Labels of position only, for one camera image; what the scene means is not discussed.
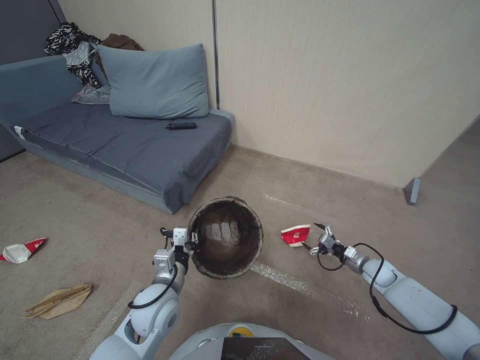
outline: sofa bed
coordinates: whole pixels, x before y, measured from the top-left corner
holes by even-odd
[[[109,105],[71,102],[82,85],[65,67],[61,55],[1,65],[0,123],[27,151],[157,209],[174,214],[190,202],[230,145],[233,115],[114,116]],[[191,121],[197,128],[164,128]]]

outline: gray bed sheet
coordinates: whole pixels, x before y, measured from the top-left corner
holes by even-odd
[[[191,122],[196,129],[168,130]],[[175,213],[220,161],[230,144],[228,118],[209,113],[195,119],[113,116],[108,105],[65,103],[19,121],[25,139],[91,169],[148,188]]]

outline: brown basket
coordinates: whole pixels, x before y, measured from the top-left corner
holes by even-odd
[[[264,232],[260,219],[245,201],[226,196],[193,214],[188,228],[198,232],[200,250],[193,256],[197,270],[214,279],[232,279],[257,261]]]

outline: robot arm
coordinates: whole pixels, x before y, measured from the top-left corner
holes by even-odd
[[[370,285],[381,261],[369,259],[354,246],[341,245],[333,236],[329,225],[318,226],[325,230],[325,234],[320,237],[319,246],[310,249],[310,254],[338,257],[342,264],[361,275]],[[457,311],[456,306],[448,304],[417,281],[406,277],[388,261],[383,261],[373,288],[417,330],[401,324],[399,326],[424,335],[446,359],[480,359],[480,329]],[[378,311],[389,317],[374,296],[372,300]]]
[[[164,235],[167,239],[172,238],[172,247],[159,249],[153,256],[155,277],[152,285],[128,304],[131,310],[126,318],[115,333],[96,348],[90,360],[153,359],[177,323],[179,295],[188,270],[189,255],[198,240],[197,234],[189,234],[186,227],[176,227]]]

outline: beige wall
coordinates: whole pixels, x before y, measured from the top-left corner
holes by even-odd
[[[480,114],[478,0],[218,0],[217,18],[236,144],[403,187]]]
[[[210,105],[216,104],[211,0],[58,0],[68,21],[105,39],[125,34],[145,50],[203,44]]]

